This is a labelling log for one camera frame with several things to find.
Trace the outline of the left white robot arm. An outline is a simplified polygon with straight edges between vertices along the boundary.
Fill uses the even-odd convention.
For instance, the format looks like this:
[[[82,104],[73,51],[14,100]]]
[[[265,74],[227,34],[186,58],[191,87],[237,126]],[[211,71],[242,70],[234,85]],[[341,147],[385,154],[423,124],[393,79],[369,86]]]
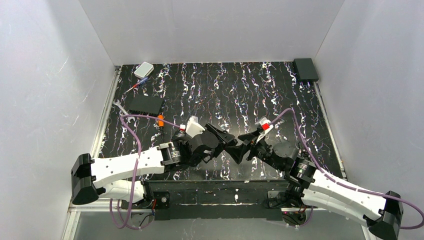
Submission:
[[[151,199],[146,185],[132,178],[160,175],[196,167],[219,156],[227,147],[236,146],[236,137],[211,124],[193,123],[178,130],[171,141],[118,157],[78,156],[71,171],[71,203],[86,205],[98,199],[116,199],[137,203]]]

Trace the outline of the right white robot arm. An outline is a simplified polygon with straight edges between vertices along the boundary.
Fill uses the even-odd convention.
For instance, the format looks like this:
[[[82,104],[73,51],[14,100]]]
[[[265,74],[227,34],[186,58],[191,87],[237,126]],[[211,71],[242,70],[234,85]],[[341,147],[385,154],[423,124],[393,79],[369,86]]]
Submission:
[[[323,208],[356,221],[382,240],[398,239],[403,217],[399,194],[367,193],[318,170],[305,151],[287,140],[267,144],[259,130],[239,136],[224,149],[237,163],[248,155],[247,160],[257,158],[284,173],[287,190],[271,197],[267,201],[269,208],[288,204]]]

